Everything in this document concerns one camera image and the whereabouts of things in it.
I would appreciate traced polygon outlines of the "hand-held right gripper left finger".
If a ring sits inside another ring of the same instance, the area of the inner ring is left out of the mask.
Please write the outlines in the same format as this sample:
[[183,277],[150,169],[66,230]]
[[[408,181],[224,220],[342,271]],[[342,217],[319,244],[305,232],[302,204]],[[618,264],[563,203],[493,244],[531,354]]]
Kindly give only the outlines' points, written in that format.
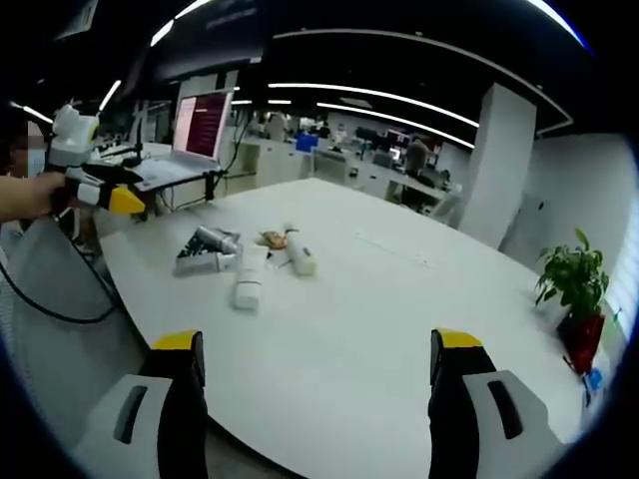
[[206,478],[204,337],[166,335],[91,411],[73,457],[90,478]]

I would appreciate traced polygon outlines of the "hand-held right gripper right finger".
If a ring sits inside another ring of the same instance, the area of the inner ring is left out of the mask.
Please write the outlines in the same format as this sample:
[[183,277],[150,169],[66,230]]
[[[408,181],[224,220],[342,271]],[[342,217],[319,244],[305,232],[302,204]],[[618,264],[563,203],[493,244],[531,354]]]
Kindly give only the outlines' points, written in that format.
[[543,401],[482,343],[431,332],[430,478],[540,478],[565,450]]

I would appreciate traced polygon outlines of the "person's left hand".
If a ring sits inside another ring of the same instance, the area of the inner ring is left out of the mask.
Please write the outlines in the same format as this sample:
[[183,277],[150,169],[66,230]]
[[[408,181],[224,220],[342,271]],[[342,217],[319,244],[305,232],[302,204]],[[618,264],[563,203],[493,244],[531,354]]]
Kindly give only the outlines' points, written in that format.
[[34,220],[52,210],[51,197],[65,186],[65,176],[43,173],[34,178],[1,178],[1,223]]

